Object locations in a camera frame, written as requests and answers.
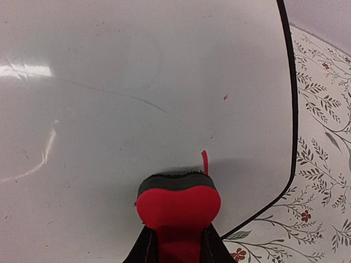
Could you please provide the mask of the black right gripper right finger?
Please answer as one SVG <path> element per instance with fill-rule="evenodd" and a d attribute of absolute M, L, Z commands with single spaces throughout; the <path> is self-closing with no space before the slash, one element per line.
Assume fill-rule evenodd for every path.
<path fill-rule="evenodd" d="M 227 250 L 212 224 L 204 229 L 201 236 L 202 263 L 237 263 Z"/>

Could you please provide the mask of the white dry-erase whiteboard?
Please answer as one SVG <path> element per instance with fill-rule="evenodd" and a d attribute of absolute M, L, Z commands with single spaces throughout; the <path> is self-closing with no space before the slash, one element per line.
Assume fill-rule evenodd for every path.
<path fill-rule="evenodd" d="M 222 238 L 287 192 L 298 101 L 284 1 L 1 1 L 1 262 L 122 262 L 146 178 Z"/>

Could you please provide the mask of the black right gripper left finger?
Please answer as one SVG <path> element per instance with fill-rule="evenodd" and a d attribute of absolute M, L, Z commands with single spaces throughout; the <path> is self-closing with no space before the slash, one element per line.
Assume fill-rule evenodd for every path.
<path fill-rule="evenodd" d="M 157 263 L 158 248 L 156 232 L 143 227 L 131 251 L 123 263 Z"/>

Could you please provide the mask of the red black whiteboard eraser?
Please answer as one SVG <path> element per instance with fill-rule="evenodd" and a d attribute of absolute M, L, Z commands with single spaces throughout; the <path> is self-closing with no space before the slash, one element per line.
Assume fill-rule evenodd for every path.
<path fill-rule="evenodd" d="M 200 172 L 152 175 L 136 201 L 141 221 L 156 235 L 159 262 L 200 262 L 202 234 L 220 207 L 212 179 Z"/>

